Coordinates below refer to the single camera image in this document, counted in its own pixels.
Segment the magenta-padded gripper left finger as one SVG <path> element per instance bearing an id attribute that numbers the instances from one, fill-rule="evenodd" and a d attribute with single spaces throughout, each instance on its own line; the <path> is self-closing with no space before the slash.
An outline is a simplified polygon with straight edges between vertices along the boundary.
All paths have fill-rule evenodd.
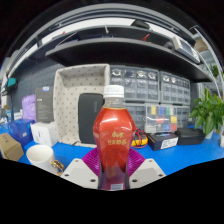
<path id="1" fill-rule="evenodd" d="M 61 177 L 78 186 L 97 189 L 99 186 L 100 161 L 96 148 L 82 159 L 75 158 L 65 169 Z"/>

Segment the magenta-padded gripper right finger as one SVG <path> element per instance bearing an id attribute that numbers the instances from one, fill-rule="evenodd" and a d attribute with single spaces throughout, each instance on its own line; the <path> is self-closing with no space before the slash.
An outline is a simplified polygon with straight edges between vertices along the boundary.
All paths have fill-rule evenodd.
<path id="1" fill-rule="evenodd" d="M 127 175 L 131 189 L 143 187 L 166 176 L 154 159 L 145 159 L 134 149 L 129 151 Z"/>

